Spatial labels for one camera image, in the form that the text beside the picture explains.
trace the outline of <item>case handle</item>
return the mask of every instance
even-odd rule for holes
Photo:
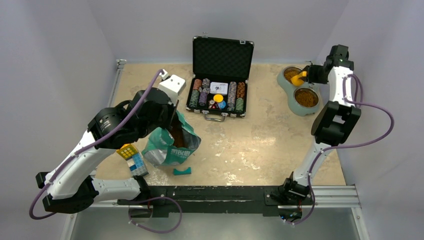
[[[203,112],[204,119],[206,119],[207,121],[214,121],[214,122],[224,122],[225,117],[227,116],[227,114],[223,113],[221,118],[214,118],[214,117],[208,117],[208,114],[209,114],[208,111]]]

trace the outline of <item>yellow button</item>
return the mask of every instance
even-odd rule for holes
[[[220,103],[224,100],[224,97],[221,94],[216,94],[215,96],[213,96],[213,100],[217,103]]]

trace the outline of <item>yellow scoop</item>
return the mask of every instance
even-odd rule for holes
[[[299,74],[297,74],[296,76],[292,77],[290,79],[291,83],[293,85],[295,85],[296,87],[299,87],[300,85],[304,84],[304,80],[302,80],[301,78],[305,78],[308,75],[308,72],[306,71],[301,71]]]

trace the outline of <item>case lid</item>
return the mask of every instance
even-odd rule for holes
[[[193,73],[248,79],[254,46],[252,41],[195,36]]]

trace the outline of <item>beige table surface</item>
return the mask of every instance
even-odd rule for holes
[[[300,117],[287,105],[287,96],[277,84],[277,75],[288,64],[253,64],[249,76],[245,118],[224,122],[206,121],[202,114],[185,109],[192,81],[191,64],[126,64],[118,86],[115,104],[133,99],[146,88],[158,69],[185,79],[187,87],[180,96],[178,110],[194,127],[202,142],[178,170],[191,167],[192,174],[174,176],[173,167],[154,168],[146,162],[149,185],[281,185],[302,162],[309,149],[312,123],[316,117]],[[139,151],[147,138],[135,143]],[[97,168],[97,178],[131,177],[127,163],[117,153]],[[325,160],[314,185],[345,185],[337,153]]]

